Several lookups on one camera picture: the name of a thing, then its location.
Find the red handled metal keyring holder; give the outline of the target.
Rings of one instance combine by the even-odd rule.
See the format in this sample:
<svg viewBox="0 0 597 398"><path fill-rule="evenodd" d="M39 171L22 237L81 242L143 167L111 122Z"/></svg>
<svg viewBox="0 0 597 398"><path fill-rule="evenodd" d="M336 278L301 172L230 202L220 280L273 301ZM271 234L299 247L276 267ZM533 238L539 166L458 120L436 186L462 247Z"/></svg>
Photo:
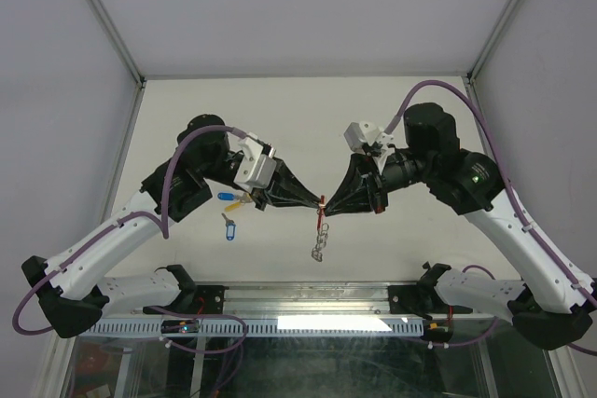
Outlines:
<svg viewBox="0 0 597 398"><path fill-rule="evenodd" d="M315 244L311 251L311 257L317 263L323 262L323 251L326 248L328 241L329 224L326 222L325 208L326 197L322 195L317 210Z"/></svg>

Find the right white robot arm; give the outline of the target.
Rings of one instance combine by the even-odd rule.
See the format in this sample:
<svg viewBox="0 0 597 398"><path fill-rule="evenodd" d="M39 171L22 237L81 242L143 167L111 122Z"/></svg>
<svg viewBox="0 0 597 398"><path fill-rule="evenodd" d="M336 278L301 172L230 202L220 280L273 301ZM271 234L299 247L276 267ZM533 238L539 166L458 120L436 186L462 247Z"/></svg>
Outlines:
<svg viewBox="0 0 597 398"><path fill-rule="evenodd" d="M540 226L507 190L496 163L460 146L454 117L435 103L415 104L404 115L406 147L366 121L344 132L349 168L325 216L383 213L388 196L423 184L442 204L480 230L520 274L499 281L445 264L424 265L408 311L427 317L443 306L473 309L510 323L527 341L555 350L583 337L596 310L595 280L559 250L547 254Z"/></svg>

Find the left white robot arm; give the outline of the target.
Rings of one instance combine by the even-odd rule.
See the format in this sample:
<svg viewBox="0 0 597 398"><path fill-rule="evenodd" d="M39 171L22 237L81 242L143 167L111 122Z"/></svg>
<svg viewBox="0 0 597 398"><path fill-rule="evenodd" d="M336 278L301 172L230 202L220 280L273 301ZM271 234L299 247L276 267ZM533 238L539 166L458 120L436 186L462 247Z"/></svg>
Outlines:
<svg viewBox="0 0 597 398"><path fill-rule="evenodd" d="M71 338L113 314L196 309L196 283L180 265L129 277L108 273L154 236L169 238L173 225L212 198L211 182L247 194L259 210L315 209L320 202L256 135L230 127L216 115L194 117L178 135L174 155L119 211L62 253L23 262L30 294L49 330Z"/></svg>

